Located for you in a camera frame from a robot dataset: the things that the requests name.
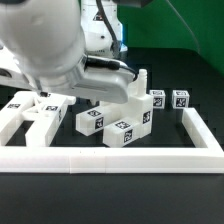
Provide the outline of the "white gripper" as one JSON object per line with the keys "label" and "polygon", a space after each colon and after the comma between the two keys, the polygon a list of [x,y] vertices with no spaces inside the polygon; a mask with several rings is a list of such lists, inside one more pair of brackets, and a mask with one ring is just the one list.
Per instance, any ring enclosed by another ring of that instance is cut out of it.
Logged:
{"label": "white gripper", "polygon": [[129,98],[128,87],[137,76],[137,72],[122,61],[88,56],[61,75],[25,74],[24,89],[123,104]]}

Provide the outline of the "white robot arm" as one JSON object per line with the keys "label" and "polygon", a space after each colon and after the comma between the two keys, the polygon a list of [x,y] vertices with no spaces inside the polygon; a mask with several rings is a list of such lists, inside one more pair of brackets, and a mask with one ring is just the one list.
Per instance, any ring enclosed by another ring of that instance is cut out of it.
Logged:
{"label": "white robot arm", "polygon": [[0,0],[0,43],[19,70],[0,85],[123,104],[134,81],[119,68],[91,68],[77,0]]}

